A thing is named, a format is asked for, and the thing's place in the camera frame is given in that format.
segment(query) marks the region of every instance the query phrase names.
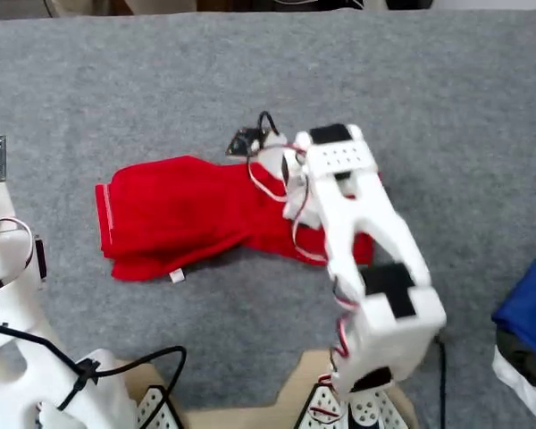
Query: black cable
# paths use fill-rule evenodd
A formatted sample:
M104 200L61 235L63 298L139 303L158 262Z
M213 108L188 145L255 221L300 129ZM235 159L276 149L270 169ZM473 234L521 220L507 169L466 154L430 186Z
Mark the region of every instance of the black cable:
M439 385L439 404L440 404L440 429L445 429L447 425L447 350L445 343L439 335L435 337L435 343L439 345L439 363L440 363L440 385Z
M59 350L51 341L46 340L45 338L32 335L31 333L18 331L16 329L7 328L0 325L0 333L3 335L8 335L10 337L18 338L20 340L25 340L29 342L35 342L40 344L50 350L54 355L64 362L76 375L80 375L83 370L73 362L67 355L65 355L61 350Z
M264 121L264 118L266 118L268 120L268 122L270 123L270 128L272 128L272 131L274 131L274 134L279 136L280 133L278 132L278 129L276 128L276 125L274 124L274 119L272 119L272 116L266 110L261 112L260 115L258 116L258 126L257 126L257 128L259 130L262 129L262 122Z
M52 10L50 9L49 4L47 3L47 0L42 0L44 2L44 6L46 7L47 14L50 18L54 18L54 15L52 14Z
M67 408L68 405L70 405L70 402L73 400L73 398L75 398L75 396L84 389L84 387L86 386L89 380L104 378L104 377L111 377L113 375L122 374L126 371L136 368L137 366L150 362L151 360L154 360L156 358L170 355L171 353L179 352L180 362L177 365L175 374L172 376L172 379L169 382L169 385L167 386L165 394L163 395L163 397L161 398L161 400L159 401L159 403L157 404L153 412L149 415L145 423L139 429L147 429L148 426L151 424L151 422L155 419L157 414L159 414L159 412L161 411L161 408L163 407L163 405L165 404L165 402L171 395L175 384L179 380L180 373L182 372L182 369L185 366L185 362L187 361L187 349L185 349L182 346L172 346L172 347L167 347L165 349L157 350L156 352L153 352L149 355L141 357L127 365L119 366L117 368L106 370L106 371L97 371L96 369L99 367L99 362L94 362L91 359L85 359L84 361L76 364L67 355L65 355L61 350L59 350L51 341L46 340L45 338L38 337L36 335L32 335L31 333L18 331L18 330L11 329L11 328L1 326L1 325L0 325L0 333L3 335L8 335L13 338L20 339L20 340L34 342L36 344L46 347L52 353L54 353L54 355L57 358L59 358L62 362L64 362L64 364L67 365L78 376L78 380L73 385L73 389L62 401L62 404L60 404L60 406L58 407L60 411L63 411L64 409Z

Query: red and white wire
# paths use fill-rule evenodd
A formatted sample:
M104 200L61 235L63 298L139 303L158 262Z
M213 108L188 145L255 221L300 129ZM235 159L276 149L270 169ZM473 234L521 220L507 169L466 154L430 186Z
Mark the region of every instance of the red and white wire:
M302 204L300 205L300 208L297 210L296 215L294 216L294 219L292 220L292 242L294 243L294 248L296 249L297 253L302 255L303 257L307 259L311 259L315 262L328 262L328 258L324 255L318 255L312 252L308 252L304 248L300 247L297 244L297 227L300 224L300 216L302 215L302 212L306 208L307 200L310 196L310 182L306 177L306 191L304 194L304 199L302 200Z
M24 230L28 234L28 251L26 252L26 259L24 261L24 267L21 269L19 273L16 273L15 275L12 275L6 279L0 279L2 281L2 284L5 286L6 284L13 282L18 277L20 277L21 273L28 268L29 263L32 260L32 257L34 257L34 236L32 235L32 231L29 228L29 226L21 221L20 219L16 217L1 217L0 218L0 224L4 222L11 222L14 223L19 229Z
M279 203L285 203L286 201L288 201L288 195L276 195L274 194L271 190L268 189L268 187L266 185L264 185L261 181L259 181L255 176L254 174L252 173L252 167L251 167L251 163L250 163L250 160L252 158L255 158L258 156L258 154L260 154L261 152L264 152L265 150L270 150L270 149L292 149L294 151L296 151L297 154L302 154L304 153L304 151L302 149L299 149L297 147L294 147L292 144L290 143L287 143L287 144L281 144L281 145L271 145L271 146L266 146L266 147L261 147L259 148L258 150L256 150L255 152L253 152L250 156L247 156L247 169L248 169L248 177L250 178L250 180L255 184L255 186L257 188L259 188L264 194L266 194L268 197L270 197L271 199L273 199L274 201L278 201Z

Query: white cloth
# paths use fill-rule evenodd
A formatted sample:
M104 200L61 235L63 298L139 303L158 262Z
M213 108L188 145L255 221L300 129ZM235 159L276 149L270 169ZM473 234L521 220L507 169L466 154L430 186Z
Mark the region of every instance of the white cloth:
M532 386L510 363L500 354L498 348L494 348L494 360L492 369L498 379L512 388L518 398L536 416L536 387Z

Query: blue cloth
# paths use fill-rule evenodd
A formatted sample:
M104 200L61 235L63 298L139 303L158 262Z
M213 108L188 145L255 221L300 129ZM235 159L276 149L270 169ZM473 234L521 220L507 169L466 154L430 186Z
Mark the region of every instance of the blue cloth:
M505 302L492 315L500 328L514 333L536 353L536 259Z

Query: wooden base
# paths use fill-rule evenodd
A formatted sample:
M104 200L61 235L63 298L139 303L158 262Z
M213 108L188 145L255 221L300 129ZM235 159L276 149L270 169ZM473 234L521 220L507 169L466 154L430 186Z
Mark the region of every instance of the wooden base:
M329 353L323 350L305 352L284 384L276 403L269 407L220 408L183 411L178 403L173 404L179 412L183 424L190 429L288 429L294 427L297 418L317 380L329 364ZM163 379L152 365L143 365L125 373L125 383L130 396L139 402L145 396L150 384L163 385ZM391 401L411 429L418 429L413 404L397 386L388 389Z

